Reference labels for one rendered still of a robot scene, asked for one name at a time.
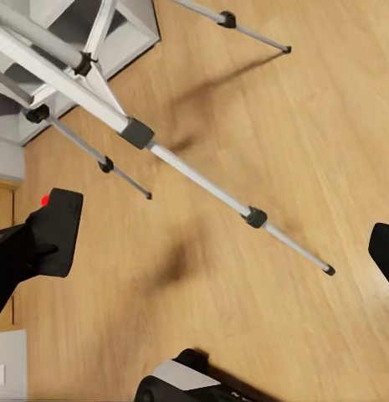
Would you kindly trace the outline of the camera tripod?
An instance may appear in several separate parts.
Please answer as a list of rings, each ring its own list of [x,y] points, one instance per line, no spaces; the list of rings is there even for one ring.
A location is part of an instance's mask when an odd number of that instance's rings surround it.
[[[194,2],[194,0],[172,1],[177,3],[177,5],[189,8],[193,12],[200,13],[204,17],[214,20],[214,22],[218,22],[224,28],[233,28],[241,32],[241,34],[249,35],[253,39],[272,45],[282,52],[291,52],[291,47],[284,47],[271,39],[266,39],[267,37],[263,37],[259,33],[241,27],[238,20],[236,20],[236,16],[231,12],[213,12],[209,10],[210,8],[204,7],[200,3]],[[46,82],[44,86],[41,86],[30,95],[0,70],[0,89],[3,90],[3,94],[23,106],[23,114],[29,121],[39,124],[43,120],[46,120],[50,126],[54,126],[55,129],[58,129],[70,141],[75,142],[77,146],[97,159],[97,166],[104,173],[114,171],[114,173],[119,174],[133,188],[137,189],[139,193],[144,194],[147,199],[152,199],[152,196],[147,191],[144,191],[141,186],[131,181],[120,169],[117,169],[109,157],[99,154],[90,144],[87,144],[77,134],[74,134],[72,129],[69,129],[56,116],[49,113],[49,107],[46,103],[61,93],[66,95],[76,105],[83,107],[90,114],[94,114],[95,117],[105,122],[107,126],[115,129],[115,132],[120,137],[123,137],[122,139],[130,142],[132,146],[136,146],[137,149],[144,149],[144,147],[151,149],[156,156],[171,164],[173,168],[182,171],[186,176],[194,179],[197,184],[207,189],[209,193],[215,194],[224,203],[237,209],[241,213],[241,218],[245,219],[253,228],[261,227],[274,236],[278,236],[280,240],[287,243],[291,248],[313,261],[327,275],[333,275],[335,273],[333,266],[323,263],[320,258],[316,258],[313,253],[298,245],[293,238],[286,236],[282,231],[269,224],[268,215],[264,211],[254,206],[246,206],[239,199],[226,193],[221,186],[203,176],[188,162],[182,161],[176,154],[172,154],[169,149],[154,141],[154,137],[152,137],[154,136],[154,131],[150,127],[147,127],[146,124],[127,114],[119,97],[115,95],[115,92],[103,75],[98,60],[101,48],[103,48],[103,44],[105,43],[106,34],[113,21],[112,18],[115,14],[116,4],[118,4],[118,0],[102,0],[86,48],[84,48],[84,51],[78,51],[62,39],[54,36],[47,29],[44,29],[40,24],[35,23],[25,14],[22,14],[16,8],[13,8],[13,6],[7,3],[7,0],[0,0],[1,53],[4,53],[26,70]],[[21,38],[27,41],[28,44]],[[33,50],[30,44],[37,45],[56,59],[65,62],[69,65],[69,68],[66,71],[62,71]]]

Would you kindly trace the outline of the digital camera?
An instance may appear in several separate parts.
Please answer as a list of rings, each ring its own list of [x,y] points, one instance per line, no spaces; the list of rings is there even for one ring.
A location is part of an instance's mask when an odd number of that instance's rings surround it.
[[[36,244],[52,244],[56,251],[38,255],[30,263],[32,272],[41,276],[67,277],[73,265],[84,195],[53,188],[43,197],[42,208],[26,220],[33,230]]]

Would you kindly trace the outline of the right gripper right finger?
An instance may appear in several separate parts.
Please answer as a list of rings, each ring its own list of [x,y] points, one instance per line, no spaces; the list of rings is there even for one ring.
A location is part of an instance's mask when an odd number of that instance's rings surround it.
[[[389,224],[380,222],[375,224],[368,252],[389,281]]]

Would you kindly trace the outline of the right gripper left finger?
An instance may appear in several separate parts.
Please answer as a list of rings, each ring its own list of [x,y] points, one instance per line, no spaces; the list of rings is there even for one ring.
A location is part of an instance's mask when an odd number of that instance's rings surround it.
[[[29,223],[0,229],[0,312],[36,257],[37,247]]]

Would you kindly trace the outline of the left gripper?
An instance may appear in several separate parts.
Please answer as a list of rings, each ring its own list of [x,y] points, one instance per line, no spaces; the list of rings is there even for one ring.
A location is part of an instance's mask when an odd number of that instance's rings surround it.
[[[50,254],[51,252],[56,251],[56,246],[52,245],[52,244],[36,244],[36,247],[37,247],[36,256]],[[25,273],[20,281],[28,280],[28,278],[32,278],[32,276],[35,276],[35,275],[36,275],[36,273],[32,272],[32,266],[29,265],[28,269],[25,271]]]

